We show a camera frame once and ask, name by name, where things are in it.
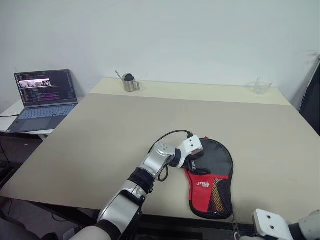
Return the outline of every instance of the image on screen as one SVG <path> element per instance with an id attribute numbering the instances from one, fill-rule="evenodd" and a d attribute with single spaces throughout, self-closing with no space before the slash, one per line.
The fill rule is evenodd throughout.
<path id="1" fill-rule="evenodd" d="M 70 70 L 14 74 L 24 106 L 76 103 Z"/>

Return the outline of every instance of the floor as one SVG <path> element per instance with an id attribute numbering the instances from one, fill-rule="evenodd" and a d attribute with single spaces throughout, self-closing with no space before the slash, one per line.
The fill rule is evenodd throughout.
<path id="1" fill-rule="evenodd" d="M 41 139 L 34 138 L 20 138 L 8 137 L 0 133 L 0 140 L 7 157 L 11 162 L 24 163 L 29 156 L 37 149 L 42 143 Z M 0 150 L 0 160 L 5 160 L 3 153 Z M 0 197 L 0 208 L 8 214 L 11 202 L 6 198 Z M 93 213 L 90 209 L 81 209 L 87 215 Z M 10 209 L 10 217 L 23 223 L 27 230 L 35 233 L 40 238 L 47 233 L 56 233 L 60 240 L 63 240 L 63 235 L 72 228 L 78 226 L 74 223 L 63 221 L 62 218 L 55 216 L 59 221 L 52 218 L 52 214 L 45 211 L 29 202 L 22 200 L 12 200 Z M 218 230 L 218 229 L 205 229 L 205 228 L 185 228 L 182 231 L 202 233 L 203 239 L 222 240 L 234 239 L 232 231 Z M 154 240 L 158 239 L 182 239 L 180 237 L 153 237 Z"/>

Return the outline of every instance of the silver robot arm segment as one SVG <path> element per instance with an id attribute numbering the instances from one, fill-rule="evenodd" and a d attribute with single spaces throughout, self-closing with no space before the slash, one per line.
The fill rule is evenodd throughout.
<path id="1" fill-rule="evenodd" d="M 119 192 L 101 210 L 97 224 L 84 228 L 72 240 L 117 240 L 142 215 L 142 205 L 147 194 L 153 191 L 154 182 L 164 167 L 170 165 L 181 168 L 187 156 L 202 150 L 200 139 L 196 135 L 185 140 L 178 148 L 162 141 L 156 142 Z"/>

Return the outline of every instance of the laptop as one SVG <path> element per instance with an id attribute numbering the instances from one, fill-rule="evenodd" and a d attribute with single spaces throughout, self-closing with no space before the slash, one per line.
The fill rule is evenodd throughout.
<path id="1" fill-rule="evenodd" d="M 55 129 L 77 105 L 70 70 L 14 74 L 24 110 L 6 134 Z"/>

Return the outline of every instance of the clear plastic cup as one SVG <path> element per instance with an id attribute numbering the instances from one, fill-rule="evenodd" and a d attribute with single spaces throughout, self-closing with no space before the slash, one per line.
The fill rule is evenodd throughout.
<path id="1" fill-rule="evenodd" d="M 258 78 L 255 82 L 253 92 L 258 95 L 263 95 L 271 87 L 272 83 L 272 81 L 262 80 L 262 78 Z"/>

